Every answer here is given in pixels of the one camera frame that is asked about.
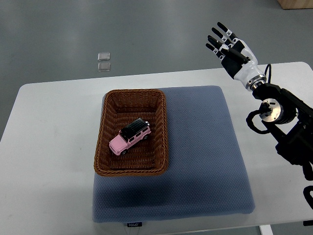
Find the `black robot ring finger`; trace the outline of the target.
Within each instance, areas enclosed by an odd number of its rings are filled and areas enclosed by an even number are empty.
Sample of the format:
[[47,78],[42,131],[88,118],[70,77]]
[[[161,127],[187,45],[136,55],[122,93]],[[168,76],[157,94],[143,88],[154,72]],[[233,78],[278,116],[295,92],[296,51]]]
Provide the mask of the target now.
[[207,48],[208,49],[226,49],[226,44],[222,44],[220,41],[215,39],[214,37],[208,35],[207,37],[208,43],[207,43]]

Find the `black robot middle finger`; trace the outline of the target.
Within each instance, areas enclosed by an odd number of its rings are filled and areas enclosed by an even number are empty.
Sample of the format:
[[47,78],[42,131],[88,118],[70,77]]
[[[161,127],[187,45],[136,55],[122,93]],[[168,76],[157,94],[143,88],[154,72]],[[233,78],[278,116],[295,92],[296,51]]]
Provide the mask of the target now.
[[231,44],[232,43],[232,41],[228,38],[228,37],[226,37],[225,35],[223,35],[221,32],[219,32],[216,28],[212,28],[212,32],[214,33],[214,34],[216,34],[220,39],[221,39],[221,41],[224,43],[224,44]]

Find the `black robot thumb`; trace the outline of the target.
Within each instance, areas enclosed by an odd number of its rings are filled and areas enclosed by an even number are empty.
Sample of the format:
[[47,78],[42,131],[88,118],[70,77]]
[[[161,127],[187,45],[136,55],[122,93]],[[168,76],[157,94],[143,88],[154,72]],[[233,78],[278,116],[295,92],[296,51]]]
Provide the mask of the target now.
[[242,55],[240,52],[236,51],[235,49],[227,46],[227,45],[222,45],[221,46],[221,53],[225,56],[228,57],[237,63],[248,63],[250,59],[244,55]]

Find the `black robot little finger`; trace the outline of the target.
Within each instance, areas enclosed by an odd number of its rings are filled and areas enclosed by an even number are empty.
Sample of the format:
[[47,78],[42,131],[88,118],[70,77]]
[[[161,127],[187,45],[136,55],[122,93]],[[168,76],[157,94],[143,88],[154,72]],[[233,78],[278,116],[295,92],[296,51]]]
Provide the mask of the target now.
[[217,48],[209,43],[206,43],[206,47],[210,49],[220,60],[224,59],[224,55]]

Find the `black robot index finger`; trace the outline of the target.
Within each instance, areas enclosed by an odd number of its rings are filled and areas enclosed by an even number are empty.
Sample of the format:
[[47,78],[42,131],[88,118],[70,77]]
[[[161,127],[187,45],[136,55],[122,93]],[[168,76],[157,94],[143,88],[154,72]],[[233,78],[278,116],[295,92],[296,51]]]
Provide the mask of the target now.
[[222,31],[222,36],[223,37],[227,37],[229,40],[231,41],[237,41],[239,38],[237,37],[237,35],[231,31],[228,27],[226,27],[224,24],[222,24],[221,22],[217,22],[217,26],[220,28],[220,30]]

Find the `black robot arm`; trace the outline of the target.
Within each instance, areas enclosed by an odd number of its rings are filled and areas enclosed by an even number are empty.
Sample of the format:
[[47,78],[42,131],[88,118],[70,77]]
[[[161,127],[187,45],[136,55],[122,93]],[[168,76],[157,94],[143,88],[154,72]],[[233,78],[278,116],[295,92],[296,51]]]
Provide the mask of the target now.
[[254,132],[271,134],[276,151],[292,165],[303,169],[306,180],[313,179],[313,109],[290,91],[271,83],[271,65],[265,71],[247,44],[221,22],[208,36],[206,47],[221,61],[228,75],[261,101],[259,109],[246,118]]

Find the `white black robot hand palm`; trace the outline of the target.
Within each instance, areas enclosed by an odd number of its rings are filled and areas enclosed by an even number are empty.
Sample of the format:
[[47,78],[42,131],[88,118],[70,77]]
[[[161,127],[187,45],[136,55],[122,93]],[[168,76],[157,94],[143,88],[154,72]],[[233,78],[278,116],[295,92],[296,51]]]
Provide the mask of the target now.
[[237,63],[224,56],[221,64],[231,78],[240,81],[248,91],[252,91],[260,84],[266,82],[266,76],[258,68],[258,61],[255,55],[243,40],[239,39],[226,45],[250,59],[248,63]]

